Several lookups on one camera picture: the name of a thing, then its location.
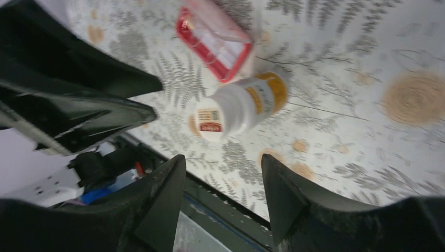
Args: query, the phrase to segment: table surface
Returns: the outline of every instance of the table surface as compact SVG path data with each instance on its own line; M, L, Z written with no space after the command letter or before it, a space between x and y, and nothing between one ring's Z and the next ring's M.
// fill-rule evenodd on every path
M255 40L237 78L292 73L282 111L210 143L189 127L222 84L176 36L180 0L70 0L73 30L165 91L134 100L160 118L130 132L269 219L259 160L270 153L333 192L385 205L445 194L445 1L215 0Z

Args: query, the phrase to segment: yellow label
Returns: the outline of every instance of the yellow label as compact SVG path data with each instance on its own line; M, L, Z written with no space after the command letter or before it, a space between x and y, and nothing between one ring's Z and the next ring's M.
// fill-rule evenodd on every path
M272 90L275 99L275 106L273 107L272 114L282 109L288 99L288 89L281 77L272 72L260 73L255 75L255 77L265 80L270 90Z
M254 88L246 88L246 91L252 96L253 102L255 103L255 107L257 108L257 114L263 113L263 104L261 102L261 98Z

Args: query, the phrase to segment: white pill bottle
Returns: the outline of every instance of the white pill bottle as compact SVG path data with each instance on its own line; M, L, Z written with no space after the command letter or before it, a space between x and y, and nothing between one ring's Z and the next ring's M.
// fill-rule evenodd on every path
M288 75L279 70L227 84L196 108L199 134L218 142L243 134L284 107L289 96Z

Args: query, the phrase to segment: fern leaf pattern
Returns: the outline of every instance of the fern leaf pattern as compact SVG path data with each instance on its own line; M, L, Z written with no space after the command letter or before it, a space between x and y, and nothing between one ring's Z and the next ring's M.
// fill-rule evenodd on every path
M155 26L160 26L161 31L175 28L175 17L173 15L167 16L163 10L153 11L146 9L142 11L142 19L144 21L151 21Z
M217 189L218 191L222 191L223 190L223 186L221 186L221 184L215 179L215 177L213 177L213 175L210 173L209 174L209 183L211 186L213 186L215 189Z
M227 180L225 180L224 178L223 178L223 180L222 180L223 182L224 182L224 184L225 184L225 186L226 186L226 193L228 194L228 195L230 195L230 197L233 197L233 198L235 198L235 199L238 199L238 197L237 197L237 192L234 190L234 188L227 182Z
M299 82L296 82L292 88L294 92L290 94L291 97L300 98L313 108L318 108L320 106L321 101L317 99L317 93L311 92L307 87L303 86Z
M363 191L352 193L351 198L372 205L381 205L379 196L372 192L381 190L383 195L391 201L399 201L403 198L431 194L442 195L445 189L430 181L416 182L405 173L389 166L376 171L378 176L370 175L368 170L355 163L336 166L334 173L343 178L353 180L361 189L370 190L369 194Z
M273 116L264 120L261 125L267 125L271 129L277 126L281 126L282 123L286 122L289 117L293 114L292 110L282 110L274 114Z
M383 15L388 13L388 9L396 7L396 4L401 4L401 2L401 0L374 0L365 17L367 21L362 25L363 32L371 34L382 22Z
M319 12L319 29L323 30L340 2L343 0L325 0Z
M143 34L134 29L118 35L117 40L111 40L110 54L118 60L133 67L145 70L145 60L150 59L149 49Z
M354 95L350 91L349 87L344 85L343 87L339 87L331 78L327 76L323 76L324 84L317 85L316 87L323 92L324 95L334 95L337 96L338 99L335 101L339 102L342 105L346 105L349 107L352 115L357 117L355 113L356 102L354 100Z
M302 67L309 75L320 76L319 63L331 62L338 64L351 64L352 59L347 55L348 51L333 52L334 42L328 41L320 48L314 49L310 44L305 43L301 54L289 59L285 57L288 51L288 43L284 43L283 46L275 53L271 53L267 57L258 57L261 60L274 63L279 68L283 69L290 74L294 73L293 66Z
M216 160L207 159L205 153L197 154L195 151L189 153L186 157L186 160L187 162L193 164L194 166L199 166L202 167L203 169L210 169L210 170L214 170L219 163Z
M342 35L347 26L354 20L354 18L358 15L359 12L362 11L363 8L366 7L364 0L353 0L350 3L346 4L346 9L342 15L340 20L340 24L337 28L337 34Z
M248 207L248 205L247 205L247 194L246 194L246 190L242 190L242 193L241 193L241 204L243 205L243 206L245 206L245 207Z
M251 30L253 3L250 0L212 0L224 10L243 30Z
M158 55L155 66L160 73L166 99L173 103L173 107L185 110L192 99L199 101L206 97L201 66L195 67L190 54L187 54L187 63L174 52L170 52L172 60L168 60L161 52Z
M348 45L348 51L355 53L358 57L363 57L372 54L377 47L375 38L361 34L357 40Z
M110 14L110 22L114 23L117 30L123 30L137 22L133 12L124 12L122 8L117 8Z
M249 160L246 157L246 150L237 142L229 140L222 145L223 159L225 166L220 169L223 173L227 174L238 170L240 178L247 184L262 184L263 178L261 172L253 160Z
M293 19L295 21L300 21L300 14L303 11L303 2L302 0L270 0L266 5L266 9L269 11L281 10L285 16L292 12Z
M316 111L302 111L294 115L294 123L304 127L312 127L320 132L333 132L337 127L337 119L342 115L320 118Z
M315 9L317 8L318 0L308 0L306 8L306 23L312 26L312 17L314 16Z

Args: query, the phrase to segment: pill organizer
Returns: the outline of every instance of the pill organizer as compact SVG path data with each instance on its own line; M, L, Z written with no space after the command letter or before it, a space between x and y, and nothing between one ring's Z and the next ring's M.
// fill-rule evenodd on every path
M224 83L235 76L252 47L249 36L211 0L184 0L176 31Z

